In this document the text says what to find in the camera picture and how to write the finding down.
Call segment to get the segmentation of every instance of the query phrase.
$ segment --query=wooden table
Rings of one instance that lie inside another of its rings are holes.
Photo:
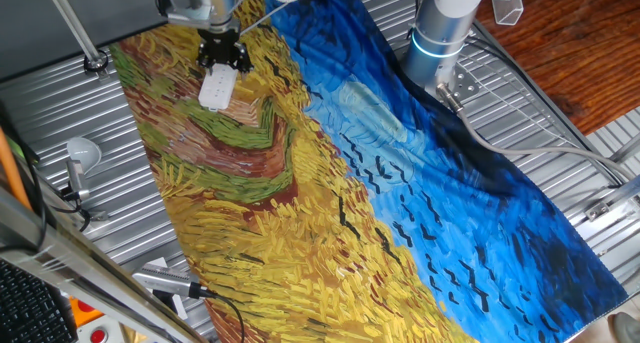
[[[515,26],[478,19],[584,134],[640,106],[640,0],[523,0]]]

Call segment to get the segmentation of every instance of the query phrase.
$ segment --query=metal rod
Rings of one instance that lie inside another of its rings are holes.
[[[64,18],[65,22],[67,22],[67,26],[69,26],[71,33],[73,33],[74,37],[76,37],[76,40],[80,44],[82,51],[84,51],[84,54],[89,58],[90,63],[92,63],[96,67],[100,66],[103,57],[100,56],[100,53],[91,42],[89,35],[87,35],[87,32],[84,30],[82,23],[80,23],[80,20],[78,19],[76,13],[73,11],[73,8],[71,7],[71,4],[69,4],[69,1],[52,1],[58,8],[58,11],[60,11],[62,18]]]
[[[630,141],[618,149],[610,159],[616,163],[624,163],[640,151],[640,134],[636,134]]]
[[[0,241],[12,245],[19,237],[37,244],[40,217],[4,189],[0,189],[0,211]],[[16,249],[4,251],[2,258],[155,341],[206,342],[65,221],[46,229],[38,254]]]

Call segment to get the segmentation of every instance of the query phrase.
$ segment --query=white block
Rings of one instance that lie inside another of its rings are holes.
[[[212,112],[227,109],[231,93],[236,84],[238,71],[226,64],[214,64],[211,73],[207,72],[200,89],[200,105]]]

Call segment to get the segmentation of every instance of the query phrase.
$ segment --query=metal grating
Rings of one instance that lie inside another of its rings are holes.
[[[41,157],[38,169],[58,188],[67,184],[69,138],[88,138],[102,150],[100,164],[87,174],[91,197],[83,208],[104,210],[109,220],[92,222],[87,238],[129,271],[159,257],[187,271],[120,80],[109,67],[110,77],[98,81],[74,58],[0,85],[0,100]],[[215,337],[203,302],[184,304],[187,322]]]
[[[617,120],[590,134],[587,138],[605,156],[610,156],[632,137],[640,134],[640,108],[630,111]],[[635,175],[640,175],[640,153],[622,164]],[[640,216],[629,209],[619,212],[603,223],[602,229],[590,238],[597,253],[608,256],[612,272],[626,282],[627,290],[640,291]]]
[[[392,48],[401,51],[408,44],[406,34],[414,18],[415,0],[362,1]],[[548,102],[532,95],[532,89],[525,88],[504,63],[474,47],[466,47],[463,55],[460,65],[470,72],[465,74],[475,76],[488,88],[480,88],[463,103],[473,125],[491,143],[525,148],[568,144],[562,140],[566,139],[582,145],[584,137],[567,128],[564,118]],[[75,58],[0,85],[0,99],[24,139],[42,157],[42,172],[57,186],[66,184],[65,142],[69,138],[83,136],[101,147],[103,160],[88,175],[92,197],[85,203],[86,208],[106,210],[110,216],[108,222],[92,223],[86,232],[96,245],[128,270],[165,257],[170,267],[187,271],[113,68],[110,74],[108,80],[99,82],[86,75],[81,58]],[[609,154],[640,132],[640,114],[634,114],[628,120],[635,130],[625,123],[620,129],[598,131],[590,140]],[[638,220],[627,215],[589,222],[584,214],[611,192],[607,188],[611,182],[601,170],[572,155],[511,158],[563,211],[618,280],[624,282],[637,270]],[[628,164],[634,173],[640,173],[640,160]],[[638,289],[637,284],[631,280],[625,287],[631,293]],[[202,302],[186,299],[184,304],[187,322],[203,335],[214,335]]]

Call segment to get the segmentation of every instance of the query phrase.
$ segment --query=cloth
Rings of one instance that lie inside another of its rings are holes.
[[[255,70],[217,113],[194,30],[112,55],[185,255],[250,341],[561,342],[624,301],[549,199],[403,77],[360,0],[300,0],[242,41]]]

